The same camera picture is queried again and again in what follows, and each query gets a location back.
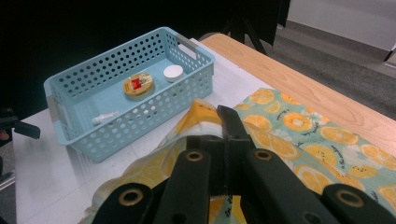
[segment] screw hole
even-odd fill
[[[203,157],[204,155],[202,155],[202,153],[197,151],[192,151],[187,154],[187,160],[189,161],[200,161]]]
[[[256,151],[254,153],[254,155],[256,156],[257,159],[262,160],[262,161],[269,161],[272,158],[271,154],[269,154],[268,152],[264,152],[264,151]]]
[[[345,190],[345,189],[340,189],[335,194],[337,196],[337,199],[346,205],[349,205],[351,207],[363,207],[364,206],[363,199],[359,195],[355,194],[354,192],[351,192],[351,191]]]
[[[124,206],[132,206],[143,199],[143,192],[140,189],[127,189],[119,197],[120,204]]]

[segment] light blue plastic basket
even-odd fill
[[[44,88],[59,143],[94,162],[104,160],[212,92],[214,61],[203,48],[162,27],[48,78]],[[174,83],[163,75],[171,64],[184,70]],[[122,85],[140,72],[153,76],[155,92],[134,102]],[[114,111],[121,112],[92,124],[92,118]]]

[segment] black metal bracket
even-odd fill
[[[40,138],[40,129],[35,125],[22,122],[15,116],[11,108],[3,108],[0,110],[0,130],[14,128],[15,133],[20,133],[34,139]]]
[[[217,111],[222,139],[189,136],[167,180],[154,189],[119,187],[93,223],[207,223],[209,198],[218,195],[240,195],[247,223],[396,223],[359,189],[330,185],[322,196],[307,189],[274,152],[254,147],[236,111]]]

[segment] basket handle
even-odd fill
[[[177,34],[176,39],[177,39],[178,43],[182,44],[184,47],[189,49],[191,51],[191,53],[187,52],[185,49],[181,48],[180,46],[179,46],[179,48],[181,50],[183,50],[185,53],[189,54],[192,58],[196,59],[196,56],[195,56],[196,50],[199,46],[181,34]]]
[[[59,120],[59,116],[57,113],[58,108],[56,107],[56,103],[52,95],[47,96],[47,105],[49,107],[50,119],[52,123],[54,123],[55,121]]]

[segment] white bottle cap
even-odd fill
[[[180,65],[170,65],[163,70],[163,75],[168,82],[175,82],[183,76],[183,67]]]
[[[102,121],[100,120],[99,117],[92,119],[92,124],[100,124],[100,123],[102,123]]]

